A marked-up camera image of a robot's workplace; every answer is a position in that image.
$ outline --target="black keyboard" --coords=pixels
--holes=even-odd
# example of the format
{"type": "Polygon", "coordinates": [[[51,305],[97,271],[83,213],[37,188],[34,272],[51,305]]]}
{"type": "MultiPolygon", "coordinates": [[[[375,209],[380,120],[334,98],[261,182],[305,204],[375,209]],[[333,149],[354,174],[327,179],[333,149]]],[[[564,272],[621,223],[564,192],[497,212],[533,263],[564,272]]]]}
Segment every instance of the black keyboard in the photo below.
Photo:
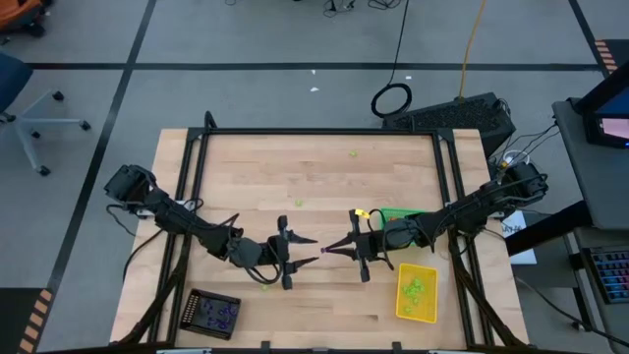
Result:
{"type": "Polygon", "coordinates": [[[629,248],[589,249],[593,273],[608,304],[629,302],[629,248]]]}

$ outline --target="orange striped tape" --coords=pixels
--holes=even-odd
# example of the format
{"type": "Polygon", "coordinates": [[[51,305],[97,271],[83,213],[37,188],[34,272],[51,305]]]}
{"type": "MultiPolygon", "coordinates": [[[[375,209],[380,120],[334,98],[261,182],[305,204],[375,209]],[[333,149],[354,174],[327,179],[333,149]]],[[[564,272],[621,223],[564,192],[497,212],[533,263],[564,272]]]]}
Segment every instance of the orange striped tape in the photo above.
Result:
{"type": "Polygon", "coordinates": [[[24,337],[20,341],[20,349],[23,353],[33,353],[36,350],[37,340],[43,332],[44,318],[50,308],[51,300],[52,293],[46,289],[41,290],[39,298],[35,300],[29,317],[29,324],[27,324],[24,330],[24,337]]]}

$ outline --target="wooden tabletop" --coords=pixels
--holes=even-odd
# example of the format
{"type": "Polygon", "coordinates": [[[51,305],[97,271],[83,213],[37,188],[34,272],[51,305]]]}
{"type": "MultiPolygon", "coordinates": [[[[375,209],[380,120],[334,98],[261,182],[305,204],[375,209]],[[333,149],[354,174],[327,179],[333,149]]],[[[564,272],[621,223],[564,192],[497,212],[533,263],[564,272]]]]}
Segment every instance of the wooden tabletop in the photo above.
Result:
{"type": "MultiPolygon", "coordinates": [[[[185,137],[186,130],[162,131],[152,166],[158,186],[171,196],[185,137]]],[[[455,142],[465,190],[470,193],[488,180],[479,133],[455,131],[455,142]]],[[[442,150],[447,156],[445,144],[442,150]]],[[[193,157],[188,193],[195,161],[193,157]]],[[[454,200],[447,157],[444,164],[454,200]]],[[[349,209],[442,208],[431,138],[422,136],[211,136],[200,197],[204,200],[201,217],[217,223],[239,212],[236,225],[245,229],[245,237],[260,242],[277,233],[277,217],[286,214],[289,229],[318,240],[314,245],[291,245],[291,260],[320,256],[319,248],[344,237],[351,229],[349,209]]],[[[488,228],[501,232],[494,221],[488,228]]],[[[151,220],[141,221],[135,247],[155,231],[151,220]]],[[[165,240],[165,236],[157,238],[129,267],[112,340],[124,336],[152,301],[165,240]]],[[[476,244],[487,299],[514,334],[528,341],[504,242],[482,233],[476,244]]],[[[447,237],[437,239],[434,254],[428,247],[411,247],[391,252],[389,258],[395,271],[382,262],[371,263],[372,280],[362,283],[357,263],[323,255],[293,275],[293,290],[284,291],[279,283],[263,290],[242,269],[215,259],[194,239],[182,306],[190,289],[197,288],[240,298],[242,307],[231,340],[180,330],[177,345],[258,348],[269,340],[274,348],[390,349],[391,342],[400,341],[409,349],[464,349],[447,237]],[[438,269],[436,324],[396,318],[400,263],[438,269]]],[[[268,267],[260,270],[273,275],[268,267]]],[[[163,309],[161,339],[171,303],[163,309]]],[[[478,311],[471,298],[470,303],[476,340],[482,343],[478,311]]]]}

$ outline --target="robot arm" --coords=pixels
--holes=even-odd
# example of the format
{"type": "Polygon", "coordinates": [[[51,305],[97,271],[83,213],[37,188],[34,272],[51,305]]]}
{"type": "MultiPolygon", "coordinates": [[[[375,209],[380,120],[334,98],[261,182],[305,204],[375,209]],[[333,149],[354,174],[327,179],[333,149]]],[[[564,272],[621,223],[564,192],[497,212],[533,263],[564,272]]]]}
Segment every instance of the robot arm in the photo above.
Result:
{"type": "Polygon", "coordinates": [[[315,243],[315,240],[300,237],[287,230],[288,219],[282,215],[277,220],[278,235],[270,236],[266,242],[256,243],[243,237],[242,228],[233,227],[238,215],[220,224],[206,222],[190,212],[185,206],[170,199],[168,194],[157,187],[155,176],[139,166],[124,165],[105,186],[108,197],[118,202],[122,209],[137,214],[149,210],[155,215],[155,224],[173,234],[195,235],[207,252],[221,261],[229,261],[242,267],[250,277],[262,284],[272,284],[282,278],[284,289],[292,288],[290,275],[300,266],[317,260],[289,263],[289,243],[315,243]],[[256,266],[274,266],[276,276],[264,278],[256,266]]]}
{"type": "Polygon", "coordinates": [[[435,212],[386,220],[384,228],[378,231],[362,233],[357,213],[350,210],[352,231],[341,241],[322,248],[321,252],[340,254],[359,261],[361,280],[367,282],[370,280],[367,262],[385,261],[393,270],[388,251],[405,249],[415,242],[419,247],[430,246],[434,252],[434,240],[450,227],[468,235],[476,235],[485,227],[491,214],[539,201],[548,190],[545,177],[534,165],[519,163],[506,170],[501,181],[489,181],[460,201],[435,212]],[[352,243],[356,244],[355,249],[339,249],[352,243]]]}

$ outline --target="paper sheet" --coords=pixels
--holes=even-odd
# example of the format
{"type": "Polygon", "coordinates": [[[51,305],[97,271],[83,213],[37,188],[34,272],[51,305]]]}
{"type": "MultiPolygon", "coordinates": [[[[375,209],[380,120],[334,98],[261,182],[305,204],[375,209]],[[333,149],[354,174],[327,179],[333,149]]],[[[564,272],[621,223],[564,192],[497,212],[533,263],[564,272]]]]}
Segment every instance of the paper sheet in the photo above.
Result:
{"type": "MultiPolygon", "coordinates": [[[[524,214],[522,211],[516,211],[502,221],[502,234],[505,238],[508,238],[526,227],[527,223],[524,220],[524,214]]],[[[536,265],[537,263],[538,260],[535,258],[535,252],[533,250],[525,251],[511,257],[512,265],[536,265]]]]}

